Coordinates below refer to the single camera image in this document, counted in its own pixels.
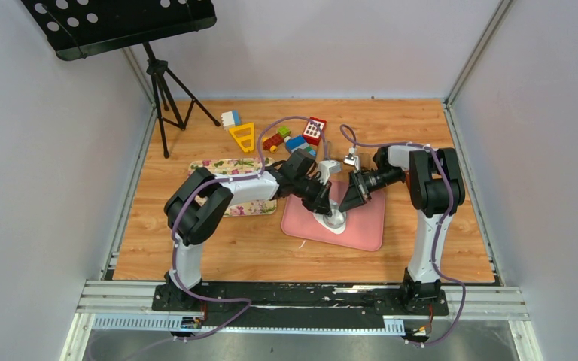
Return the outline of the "pink rectangular tray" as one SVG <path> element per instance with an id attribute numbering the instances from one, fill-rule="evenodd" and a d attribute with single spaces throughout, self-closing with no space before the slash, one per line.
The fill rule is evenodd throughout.
<path id="1" fill-rule="evenodd" d="M 289 196 L 281 221 L 281 230 L 286 235 L 296 238 L 376 251 L 382 246 L 385 203 L 385 192 L 383 190 L 374 192 L 367 204 L 347 212 L 345 231 L 335 235 L 315 220 L 313 213 L 303 207 L 300 198 Z"/>

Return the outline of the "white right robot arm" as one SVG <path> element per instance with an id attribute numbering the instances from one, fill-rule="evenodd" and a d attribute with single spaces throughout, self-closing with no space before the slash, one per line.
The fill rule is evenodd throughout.
<path id="1" fill-rule="evenodd" d="M 339 210 L 363 206 L 372 193 L 396 182 L 407 185 L 418 224 L 414 252 L 405 268 L 399 296 L 404 311 L 418 314 L 440 298 L 446 234 L 465 199 L 457 153 L 450 147 L 436 150 L 428 145 L 395 144 L 379 147 L 373 161 L 375 169 L 349 174 Z"/>

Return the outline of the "white dough ball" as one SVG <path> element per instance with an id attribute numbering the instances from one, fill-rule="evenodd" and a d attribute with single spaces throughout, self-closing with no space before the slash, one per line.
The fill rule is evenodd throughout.
<path id="1" fill-rule="evenodd" d="M 342 234 L 345 231 L 347 224 L 347 213 L 345 212 L 333 211 L 331 216 L 314 213 L 313 216 L 321 226 L 335 235 Z"/>

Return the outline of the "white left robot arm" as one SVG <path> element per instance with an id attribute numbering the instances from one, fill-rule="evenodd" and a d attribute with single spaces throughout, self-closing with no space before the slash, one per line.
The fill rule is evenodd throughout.
<path id="1" fill-rule="evenodd" d="M 316 171 L 316 166 L 309 153 L 298 150 L 256 173 L 215 174 L 206 167 L 196 169 L 164 206 L 173 242 L 169 280 L 175 285 L 171 296 L 174 304 L 183 311 L 199 304 L 201 292 L 196 285 L 202 280 L 203 244 L 229 207 L 296 196 L 306 210 L 332 215 L 332 183 Z"/>

